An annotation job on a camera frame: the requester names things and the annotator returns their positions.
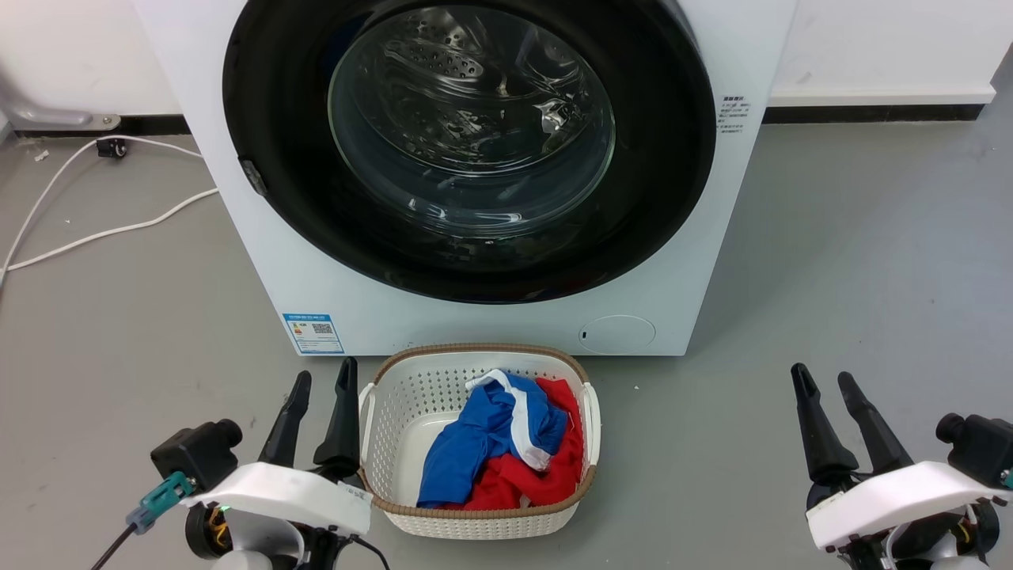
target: washing machine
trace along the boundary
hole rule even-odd
[[[303,355],[684,354],[795,3],[135,0]]]

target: red cloth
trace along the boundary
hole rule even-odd
[[[553,505],[564,501],[576,491],[583,469],[583,429],[580,409],[565,381],[538,379],[549,402],[566,412],[569,427],[563,435],[559,452],[549,461],[549,469],[538,473],[524,462],[508,454],[485,462],[471,497],[463,505],[448,504],[452,510],[497,510],[521,508],[521,496],[531,499],[532,506]]]

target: laundry basket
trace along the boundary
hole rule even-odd
[[[572,496],[554,505],[493,511],[416,508],[425,456],[467,402],[465,383],[494,369],[569,386],[583,428],[580,484]],[[595,479],[601,441],[598,397],[583,369],[557,350],[502,344],[409,349],[383,364],[376,380],[360,394],[359,408],[363,481],[374,494],[373,504],[411,535],[471,541],[549,535],[573,516]]]

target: brown basket rim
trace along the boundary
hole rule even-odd
[[[517,345],[517,344],[501,344],[501,343],[465,343],[465,344],[450,344],[450,345],[432,345],[423,347],[409,348],[407,350],[402,350],[401,352],[395,354],[388,358],[380,367],[377,372],[376,379],[373,380],[374,385],[379,385],[381,379],[388,371],[391,370],[395,364],[402,360],[406,360],[413,356],[423,356],[428,354],[440,354],[445,352],[526,352],[529,354],[540,354],[544,356],[551,356],[562,360],[567,365],[569,365],[573,371],[576,372],[577,378],[580,384],[587,384],[588,373],[585,372],[580,363],[576,361],[572,356],[566,354],[565,352],[540,346],[531,345]],[[477,510],[477,511],[463,511],[463,510],[441,510],[441,509],[423,509],[418,507],[409,507],[405,505],[400,505],[393,503],[381,497],[373,486],[370,485],[369,480],[366,478],[366,470],[360,469],[359,476],[363,480],[363,484],[366,486],[366,490],[373,494],[373,504],[383,510],[384,512],[390,514],[397,514],[402,516],[417,516],[420,518],[442,518],[442,519],[456,519],[456,520],[488,520],[493,518],[522,518],[527,516],[541,516],[545,514],[555,514],[557,512],[562,512],[571,506],[575,505],[585,495],[588,494],[588,490],[591,489],[592,483],[595,482],[595,474],[598,471],[598,466],[592,465],[588,467],[588,473],[585,474],[583,479],[580,481],[580,485],[577,486],[576,490],[572,495],[569,496],[565,501],[556,503],[554,505],[543,505],[539,507],[527,507],[520,509],[500,509],[500,510]]]

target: laundry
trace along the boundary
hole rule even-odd
[[[583,471],[583,429],[576,399],[565,382],[538,379],[549,403],[568,416],[566,435],[549,462],[548,472],[539,474],[512,455],[490,459],[464,504],[447,504],[453,510],[497,510],[521,507],[521,497],[532,506],[553,505],[573,495]]]
[[[480,470],[494,458],[511,457],[526,469],[545,471],[564,440],[569,417],[549,404],[538,384],[490,371],[465,386],[471,395],[461,415],[425,457],[419,507],[464,504]]]

